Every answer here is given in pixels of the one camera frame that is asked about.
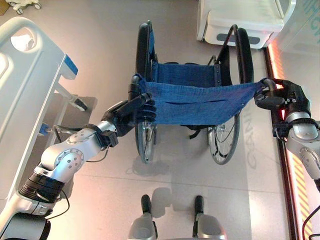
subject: gray floor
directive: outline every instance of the gray floor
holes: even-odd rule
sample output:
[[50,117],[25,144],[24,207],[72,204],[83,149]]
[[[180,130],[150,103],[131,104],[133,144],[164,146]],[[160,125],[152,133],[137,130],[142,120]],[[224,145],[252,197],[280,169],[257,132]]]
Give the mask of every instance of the gray floor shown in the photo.
[[[70,92],[97,98],[90,122],[128,97],[135,69],[140,23],[152,20],[160,62],[206,64],[219,46],[196,41],[196,0],[42,0],[42,9],[23,15],[39,25],[75,62],[74,81],[60,83]],[[0,18],[16,16],[12,9]],[[238,81],[236,55],[231,75]],[[263,52],[252,50],[255,81],[266,76]],[[140,198],[152,197],[159,239],[190,237],[193,203],[203,195],[205,212],[217,217],[230,240],[289,239],[280,164],[270,114],[251,101],[241,114],[233,159],[219,166],[211,159],[202,132],[159,126],[155,162],[138,158],[134,132],[119,139],[100,163],[88,163],[75,176],[71,208],[51,221],[49,239],[126,239],[141,214]],[[61,201],[54,209],[66,208]]]

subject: wheelchair tire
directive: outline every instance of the wheelchair tire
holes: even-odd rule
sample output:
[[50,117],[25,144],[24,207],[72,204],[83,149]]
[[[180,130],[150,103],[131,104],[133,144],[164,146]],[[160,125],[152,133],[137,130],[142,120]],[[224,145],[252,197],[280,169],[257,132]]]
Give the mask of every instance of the wheelchair tire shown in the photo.
[[238,113],[224,124],[207,128],[211,156],[219,165],[228,163],[236,150],[240,131],[239,115]]
[[154,144],[157,127],[147,121],[138,123],[135,127],[135,142],[141,161],[148,164],[154,156]]

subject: orange light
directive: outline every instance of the orange light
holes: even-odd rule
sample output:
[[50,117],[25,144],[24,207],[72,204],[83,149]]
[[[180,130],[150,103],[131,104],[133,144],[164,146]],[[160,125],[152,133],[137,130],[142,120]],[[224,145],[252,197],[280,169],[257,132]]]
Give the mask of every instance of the orange light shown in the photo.
[[285,120],[286,111],[284,109],[281,110],[282,120]]

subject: black cable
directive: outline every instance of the black cable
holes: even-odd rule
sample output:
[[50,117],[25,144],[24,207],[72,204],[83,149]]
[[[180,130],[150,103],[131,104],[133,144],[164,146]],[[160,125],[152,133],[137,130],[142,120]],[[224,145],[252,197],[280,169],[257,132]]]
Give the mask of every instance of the black cable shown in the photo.
[[311,235],[309,236],[309,240],[312,240],[313,237],[320,237],[320,233],[311,234]]
[[57,130],[57,127],[55,125],[53,126],[53,131],[54,131],[54,134],[55,134],[56,138],[58,139],[59,143],[62,143],[60,135]]
[[49,219],[54,219],[54,218],[56,218],[56,217],[61,216],[62,214],[65,214],[65,213],[69,210],[69,208],[70,208],[70,202],[69,202],[69,199],[68,199],[66,193],[65,193],[63,190],[61,190],[61,191],[63,192],[63,194],[64,194],[64,196],[65,196],[66,202],[68,203],[68,208],[67,208],[63,213],[60,213],[60,214],[58,214],[58,215],[56,215],[56,216],[53,216],[53,217],[49,217],[49,218],[47,218],[47,220],[49,220]]
[[109,150],[109,146],[106,148],[105,150],[105,154],[104,154],[104,157],[101,158],[100,160],[97,160],[97,161],[86,161],[87,163],[98,163],[98,162],[101,162],[102,160],[104,160],[107,156],[107,153],[108,153],[108,150]]
[[313,212],[305,219],[305,221],[303,222],[302,224],[302,239],[303,240],[306,240],[306,237],[305,237],[305,228],[306,228],[306,225],[308,223],[308,221],[320,210],[320,205],[315,209],[313,210]]

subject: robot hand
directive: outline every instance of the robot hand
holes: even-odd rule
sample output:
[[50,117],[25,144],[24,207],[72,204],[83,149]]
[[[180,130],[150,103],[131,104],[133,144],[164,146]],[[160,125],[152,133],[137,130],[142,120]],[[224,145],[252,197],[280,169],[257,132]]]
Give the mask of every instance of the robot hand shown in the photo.
[[286,141],[286,148],[303,163],[320,191],[320,130],[311,118],[310,104],[302,88],[287,80],[266,78],[269,90],[254,97],[255,104],[281,115],[283,120],[272,125],[273,136]]
[[118,137],[126,135],[138,122],[155,121],[155,101],[151,100],[148,93],[134,98],[129,103],[127,100],[117,103],[109,108],[101,119],[102,122],[109,122],[115,126]]
[[87,124],[66,141],[48,147],[1,212],[0,240],[46,240],[50,222],[45,217],[52,213],[64,185],[87,160],[117,145],[117,137],[133,128],[135,116],[154,119],[156,109],[147,102],[151,102],[148,93],[122,101],[108,109],[98,125]]

